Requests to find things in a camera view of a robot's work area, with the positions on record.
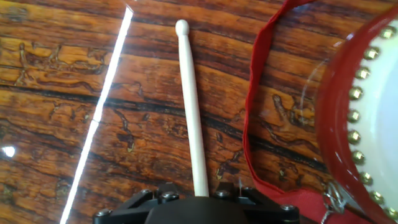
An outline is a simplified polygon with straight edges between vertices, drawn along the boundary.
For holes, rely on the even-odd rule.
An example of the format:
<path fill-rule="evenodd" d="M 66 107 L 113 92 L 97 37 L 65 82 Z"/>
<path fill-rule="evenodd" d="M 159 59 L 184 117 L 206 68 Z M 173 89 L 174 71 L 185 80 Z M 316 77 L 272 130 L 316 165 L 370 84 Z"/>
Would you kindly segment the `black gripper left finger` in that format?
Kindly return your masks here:
<path fill-rule="evenodd" d="M 93 215 L 93 224 L 145 223 L 153 208 L 178 199 L 175 184 L 161 184 L 157 190 L 141 190 L 114 210 L 98 211 Z"/>

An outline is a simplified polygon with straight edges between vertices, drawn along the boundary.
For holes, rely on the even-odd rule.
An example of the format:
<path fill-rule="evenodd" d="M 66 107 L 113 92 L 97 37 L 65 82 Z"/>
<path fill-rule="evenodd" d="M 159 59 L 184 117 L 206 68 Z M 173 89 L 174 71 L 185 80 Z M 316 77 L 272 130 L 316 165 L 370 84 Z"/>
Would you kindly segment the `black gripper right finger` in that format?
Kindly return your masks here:
<path fill-rule="evenodd" d="M 252 187 L 236 187 L 232 182 L 220 182 L 213 197 L 231 202 L 239 212 L 243 212 L 248 223 L 300 223 L 298 207 L 278 204 Z"/>

